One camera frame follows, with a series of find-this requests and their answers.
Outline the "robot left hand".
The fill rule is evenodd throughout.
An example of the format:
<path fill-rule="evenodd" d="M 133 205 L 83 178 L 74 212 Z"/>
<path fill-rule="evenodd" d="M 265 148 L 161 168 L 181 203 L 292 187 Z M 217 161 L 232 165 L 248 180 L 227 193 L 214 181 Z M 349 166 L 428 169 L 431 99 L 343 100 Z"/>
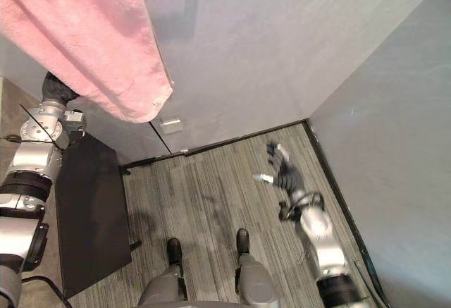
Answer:
<path fill-rule="evenodd" d="M 47 72 L 42 83 L 42 101 L 54 101 L 67 106 L 68 102 L 78 97 L 78 93 L 65 85 L 53 73 Z"/>

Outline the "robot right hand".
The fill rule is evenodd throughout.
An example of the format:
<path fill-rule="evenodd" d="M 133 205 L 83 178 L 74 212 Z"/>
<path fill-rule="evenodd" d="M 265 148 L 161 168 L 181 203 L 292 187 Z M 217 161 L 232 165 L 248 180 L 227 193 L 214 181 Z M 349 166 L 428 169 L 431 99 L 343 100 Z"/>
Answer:
<path fill-rule="evenodd" d="M 288 151 L 278 142 L 266 145 L 268 162 L 272 165 L 275 175 L 255 173 L 252 177 L 260 183 L 267 183 L 284 189 L 289 196 L 296 192 L 305 192 L 304 179 L 301 171 L 290 160 Z"/>

